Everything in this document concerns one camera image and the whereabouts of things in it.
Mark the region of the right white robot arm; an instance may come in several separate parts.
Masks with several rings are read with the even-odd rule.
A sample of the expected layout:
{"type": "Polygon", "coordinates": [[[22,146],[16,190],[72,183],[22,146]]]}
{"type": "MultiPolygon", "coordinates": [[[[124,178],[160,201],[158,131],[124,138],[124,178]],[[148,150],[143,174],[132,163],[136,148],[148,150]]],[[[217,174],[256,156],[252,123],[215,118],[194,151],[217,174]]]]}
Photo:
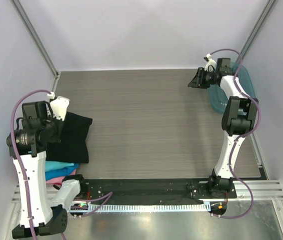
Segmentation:
{"type": "Polygon", "coordinates": [[[241,86],[237,74],[231,69],[230,58],[213,60],[212,56],[207,54],[204,60],[205,67],[198,68],[188,86],[208,89],[217,85],[225,93],[227,104],[221,120],[224,138],[218,162],[207,183],[194,186],[193,191],[209,198],[222,198],[235,191],[234,166],[242,143],[255,127],[257,100],[248,95],[241,86]]]}

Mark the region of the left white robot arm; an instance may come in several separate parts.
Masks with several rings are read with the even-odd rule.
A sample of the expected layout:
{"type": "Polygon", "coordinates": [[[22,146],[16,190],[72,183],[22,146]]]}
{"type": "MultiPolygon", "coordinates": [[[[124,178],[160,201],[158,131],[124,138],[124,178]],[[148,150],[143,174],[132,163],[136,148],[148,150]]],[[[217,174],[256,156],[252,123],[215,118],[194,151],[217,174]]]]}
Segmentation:
{"type": "Polygon", "coordinates": [[[6,144],[18,175],[21,201],[20,222],[12,230],[14,239],[63,234],[73,200],[87,196],[81,174],[65,177],[52,200],[47,194],[47,144],[60,140],[69,104],[61,96],[50,102],[23,103],[22,117],[12,121],[6,144]]]}

